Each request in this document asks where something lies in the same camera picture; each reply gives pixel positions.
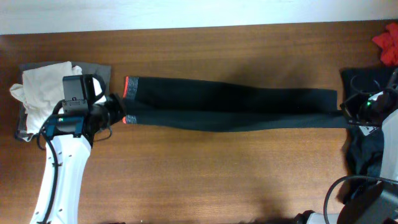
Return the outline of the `white folded shirt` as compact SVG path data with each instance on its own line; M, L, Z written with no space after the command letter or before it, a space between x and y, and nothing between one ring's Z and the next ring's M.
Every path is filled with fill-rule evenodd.
M10 94L25 109L25 130L37 134L55 105L64 99L63 77L81 75L82 68L67 62L27 63L20 66L21 83L13 84Z

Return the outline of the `black leggings with pink waistband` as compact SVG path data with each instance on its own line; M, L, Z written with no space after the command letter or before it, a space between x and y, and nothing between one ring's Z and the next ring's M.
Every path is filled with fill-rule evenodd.
M335 90L127 77L123 100L125 124L209 132L348 127Z

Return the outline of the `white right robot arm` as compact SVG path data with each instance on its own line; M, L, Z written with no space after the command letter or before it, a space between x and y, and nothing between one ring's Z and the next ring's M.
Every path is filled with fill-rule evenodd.
M397 86L379 92L358 93L340 104L347 123L380 129L384 148L379 176L344 176L326 193L323 212L299 213L294 223L397 223ZM374 182L360 196L347 203L339 214L328 214L328 201L334 188L347 180Z

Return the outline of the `red cloth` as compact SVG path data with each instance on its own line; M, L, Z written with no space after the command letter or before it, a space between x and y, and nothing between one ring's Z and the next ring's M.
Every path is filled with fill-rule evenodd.
M386 26L386 31L372 38L381 49L381 62L386 66L397 66L397 23Z

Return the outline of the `black garment pile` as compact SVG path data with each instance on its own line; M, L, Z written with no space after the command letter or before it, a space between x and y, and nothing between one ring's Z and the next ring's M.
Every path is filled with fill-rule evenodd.
M371 93L385 88L397 67L348 68L341 71L345 99L357 93ZM348 169L354 175L377 177L381 171L384 136L380 129L365 136L357 127L348 128L349 143L345 149ZM344 182L338 200L346 204L374 187L376 181L352 179Z

